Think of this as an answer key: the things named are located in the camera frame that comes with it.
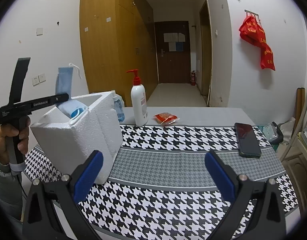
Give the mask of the grey sleeve forearm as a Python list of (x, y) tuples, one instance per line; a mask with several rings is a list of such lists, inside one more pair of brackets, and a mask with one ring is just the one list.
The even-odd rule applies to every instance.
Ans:
[(9, 165), (0, 163), (0, 205), (16, 220), (22, 216), (22, 189), (18, 180), (11, 174)]

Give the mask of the person's left hand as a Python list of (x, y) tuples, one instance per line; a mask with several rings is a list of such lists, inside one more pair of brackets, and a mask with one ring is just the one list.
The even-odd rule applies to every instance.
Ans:
[(8, 150), (6, 148), (6, 138), (13, 138), (19, 136), (21, 140), (18, 144), (18, 149), (21, 154), (26, 155), (28, 152), (28, 145), (29, 145), (29, 125), (30, 119), (26, 124), (26, 127), (19, 131), (15, 129), (10, 124), (0, 126), (0, 163), (3, 165), (7, 165), (9, 163), (9, 155)]

